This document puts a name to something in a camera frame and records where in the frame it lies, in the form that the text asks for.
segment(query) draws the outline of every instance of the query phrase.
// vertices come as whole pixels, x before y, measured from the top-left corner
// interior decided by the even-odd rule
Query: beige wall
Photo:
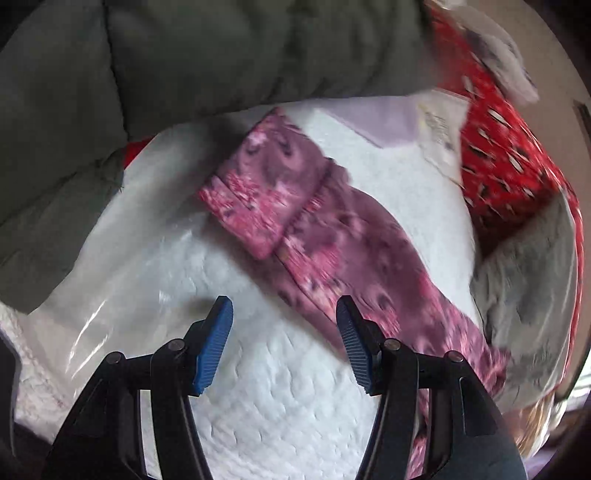
[[[467,0],[503,27],[515,40],[540,93],[535,105],[519,108],[532,132],[573,186],[583,223],[591,225],[591,158],[586,137],[573,108],[575,100],[591,108],[591,98],[566,52],[544,21],[522,0]],[[591,233],[587,252],[583,303],[573,361],[566,381],[580,362],[591,325]]]

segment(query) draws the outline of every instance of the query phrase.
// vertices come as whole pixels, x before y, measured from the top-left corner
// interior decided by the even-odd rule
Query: pink fabric
[[[336,302],[349,294],[387,337],[429,355],[457,350],[492,395],[502,388],[508,353],[489,346],[435,287],[398,222],[350,187],[346,170],[279,110],[252,130],[199,195],[261,260],[284,301],[340,351]],[[427,414],[424,391],[419,408]],[[420,471],[423,453],[419,437],[409,473]]]

